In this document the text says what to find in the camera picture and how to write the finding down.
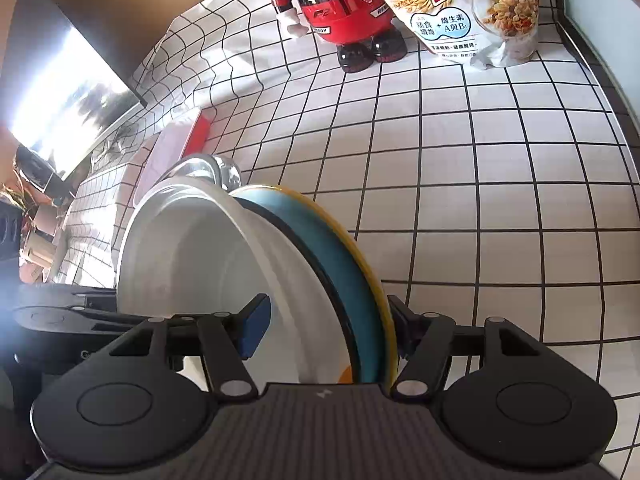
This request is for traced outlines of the red black robot figurine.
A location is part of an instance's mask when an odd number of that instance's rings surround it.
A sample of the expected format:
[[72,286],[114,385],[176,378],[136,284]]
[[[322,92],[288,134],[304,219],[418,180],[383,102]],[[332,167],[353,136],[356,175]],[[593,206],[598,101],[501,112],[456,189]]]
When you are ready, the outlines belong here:
[[271,0],[279,25],[300,38],[311,30],[336,47],[348,74],[372,63],[391,63],[407,54],[393,12],[384,0]]

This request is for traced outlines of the black flat monitor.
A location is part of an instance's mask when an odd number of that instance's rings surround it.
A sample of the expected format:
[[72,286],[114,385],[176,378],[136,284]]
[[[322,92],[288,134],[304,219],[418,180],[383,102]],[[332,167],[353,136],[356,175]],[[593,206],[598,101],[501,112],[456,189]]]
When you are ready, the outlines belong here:
[[1,122],[59,177],[144,106],[54,0],[16,0]]

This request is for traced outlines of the blue enamel bowl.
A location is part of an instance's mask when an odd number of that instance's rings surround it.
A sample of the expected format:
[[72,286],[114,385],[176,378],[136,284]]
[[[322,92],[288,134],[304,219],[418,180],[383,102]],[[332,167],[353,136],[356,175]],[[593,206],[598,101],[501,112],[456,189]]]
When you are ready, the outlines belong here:
[[355,360],[354,381],[389,385],[398,360],[390,304],[349,232],[309,197],[282,186],[247,185],[231,195],[291,234],[294,245],[330,285],[349,356]]

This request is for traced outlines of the white black grid tablecloth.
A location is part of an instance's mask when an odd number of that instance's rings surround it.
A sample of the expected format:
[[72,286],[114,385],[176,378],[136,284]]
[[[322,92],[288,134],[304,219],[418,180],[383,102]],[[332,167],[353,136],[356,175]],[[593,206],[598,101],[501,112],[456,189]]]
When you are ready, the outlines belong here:
[[204,0],[134,74],[148,107],[106,144],[67,216],[58,283],[110,287],[160,129],[213,115],[206,151],[303,193],[358,242],[386,292],[472,325],[502,316],[612,394],[603,463],[639,474],[639,178],[624,124],[541,0],[526,64],[474,68],[414,38],[344,74],[280,31],[270,0]]

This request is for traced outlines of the white paper noodle bowl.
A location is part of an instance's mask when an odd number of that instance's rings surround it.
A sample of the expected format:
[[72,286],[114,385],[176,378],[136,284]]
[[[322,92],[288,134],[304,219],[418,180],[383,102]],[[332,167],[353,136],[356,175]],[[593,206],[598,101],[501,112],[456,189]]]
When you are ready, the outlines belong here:
[[173,177],[146,192],[122,239],[116,294],[120,312],[146,318],[237,314],[266,295],[245,362],[258,387],[332,384],[358,370],[340,297],[317,259],[264,208],[251,211],[204,179]]

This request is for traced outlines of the stainless steel bowl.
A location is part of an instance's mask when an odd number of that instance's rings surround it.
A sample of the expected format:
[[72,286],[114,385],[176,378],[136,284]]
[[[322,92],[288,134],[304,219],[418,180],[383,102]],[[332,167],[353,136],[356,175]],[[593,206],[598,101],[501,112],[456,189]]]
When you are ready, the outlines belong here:
[[241,171],[233,159],[222,155],[192,154],[167,169],[157,183],[173,177],[200,178],[231,192],[243,185]]

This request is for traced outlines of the red white plastic tray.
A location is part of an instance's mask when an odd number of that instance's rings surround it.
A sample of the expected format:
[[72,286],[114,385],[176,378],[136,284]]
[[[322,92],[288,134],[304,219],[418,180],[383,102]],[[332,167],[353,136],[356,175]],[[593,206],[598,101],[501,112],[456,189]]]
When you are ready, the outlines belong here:
[[148,192],[173,164],[199,153],[204,148],[211,124],[204,110],[192,110],[163,128],[144,166],[138,190],[142,194]]

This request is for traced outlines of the red granola cereal bag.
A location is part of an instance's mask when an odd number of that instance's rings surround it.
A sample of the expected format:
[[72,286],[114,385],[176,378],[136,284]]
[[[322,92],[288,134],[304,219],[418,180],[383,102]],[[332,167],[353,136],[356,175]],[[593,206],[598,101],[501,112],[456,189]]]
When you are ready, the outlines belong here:
[[432,53],[479,70],[527,62],[539,0],[384,0]]

